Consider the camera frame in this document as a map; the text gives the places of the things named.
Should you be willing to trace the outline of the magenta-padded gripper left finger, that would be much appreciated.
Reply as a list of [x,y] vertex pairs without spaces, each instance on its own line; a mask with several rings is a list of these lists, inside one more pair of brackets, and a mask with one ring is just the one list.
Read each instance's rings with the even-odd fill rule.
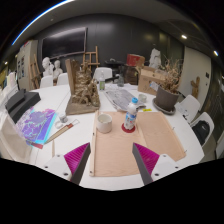
[[85,143],[65,155],[55,155],[43,166],[43,169],[76,185],[79,185],[89,155],[90,144]]

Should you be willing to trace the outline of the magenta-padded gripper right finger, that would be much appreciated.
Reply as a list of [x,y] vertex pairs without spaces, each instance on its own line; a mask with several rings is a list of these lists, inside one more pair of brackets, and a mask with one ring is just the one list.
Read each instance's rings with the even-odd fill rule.
[[132,153],[145,185],[168,176],[180,169],[180,166],[169,155],[159,155],[140,144],[133,144]]

